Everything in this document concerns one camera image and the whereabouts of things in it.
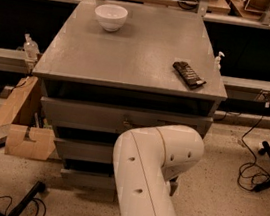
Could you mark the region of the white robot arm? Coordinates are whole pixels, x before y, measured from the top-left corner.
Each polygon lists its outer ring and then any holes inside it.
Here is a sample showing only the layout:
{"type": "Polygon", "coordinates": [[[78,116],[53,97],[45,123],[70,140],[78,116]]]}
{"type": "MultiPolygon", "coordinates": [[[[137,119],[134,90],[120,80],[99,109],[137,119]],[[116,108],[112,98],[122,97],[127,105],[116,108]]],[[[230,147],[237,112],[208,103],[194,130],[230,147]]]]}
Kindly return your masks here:
{"type": "Polygon", "coordinates": [[[201,135],[185,125],[135,128],[113,150],[121,216],[177,216],[171,196],[177,177],[203,156],[201,135]]]}

